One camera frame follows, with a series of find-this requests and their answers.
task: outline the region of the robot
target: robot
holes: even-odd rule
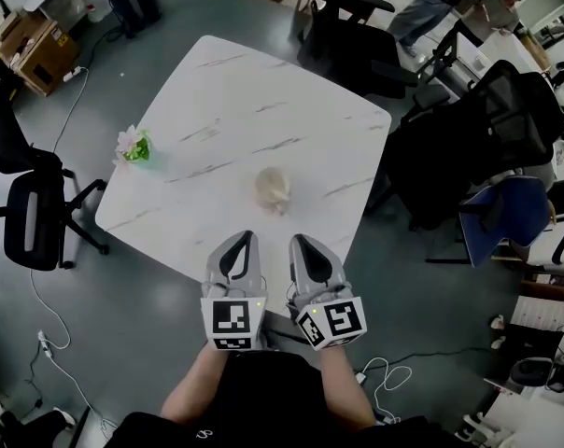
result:
[[[231,275],[245,249],[240,273]],[[304,234],[290,240],[290,279],[296,291],[290,317],[315,350],[351,343],[367,331],[360,297],[354,297],[338,257]],[[259,243],[241,231],[207,258],[201,308],[207,340],[218,350],[260,350],[267,291],[261,288]]]

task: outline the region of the white marker cube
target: white marker cube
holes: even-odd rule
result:
[[[218,350],[255,350],[265,297],[201,299],[205,335]]]
[[[351,343],[367,331],[360,297],[307,305],[297,324],[316,350]]]

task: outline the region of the gray shirt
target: gray shirt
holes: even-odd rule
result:
[[[494,32],[493,28],[505,28],[513,32],[518,24],[518,13],[514,8],[508,8],[502,0],[482,0],[481,3],[486,7],[484,11],[472,8],[471,11],[462,18],[462,22],[467,25],[474,35],[481,41],[486,41]]]

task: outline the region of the forearm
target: forearm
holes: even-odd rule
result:
[[[228,354],[206,345],[185,378],[166,399],[161,416],[180,425],[198,420],[216,396]]]
[[[372,406],[355,378],[345,349],[325,348],[320,354],[321,380],[330,413],[352,431],[375,425]]]

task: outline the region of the green floor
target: green floor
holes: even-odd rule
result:
[[[298,44],[289,34],[292,11],[266,0],[161,0],[163,18],[134,40],[102,43],[91,75],[57,153],[74,170],[78,184],[108,179],[118,131],[137,123],[155,94],[202,35],[216,35],[295,62]],[[92,44],[116,21],[103,21],[83,37],[85,64]],[[62,86],[48,99],[23,95],[15,110],[36,147],[51,148],[82,80]],[[379,102],[397,121],[404,100]],[[0,175],[0,204],[10,177]],[[57,360],[80,382],[90,401],[116,421],[132,411],[155,413],[184,375],[204,343],[199,284],[102,233],[92,223],[97,199],[83,214],[98,239],[108,240],[108,257],[88,245],[77,248],[73,271],[35,273],[40,294],[64,318],[72,346]],[[365,300],[369,332],[348,348],[356,368],[374,356],[394,360],[412,352],[488,346],[488,319],[515,307],[516,273],[488,263],[480,269],[433,266],[430,251],[447,254],[456,229],[409,232],[408,214],[391,199],[361,221],[346,261],[347,275]],[[33,405],[35,391],[23,380],[35,353],[36,332],[57,343],[61,327],[29,287],[28,271],[3,251],[0,222],[0,388],[17,414]],[[493,363],[485,354],[411,358],[413,376],[400,389],[380,392],[380,404],[402,418],[423,414],[454,430],[491,393],[482,377]],[[48,361],[35,365],[46,406],[74,413],[84,407],[76,388]],[[368,394],[383,371],[372,373]]]

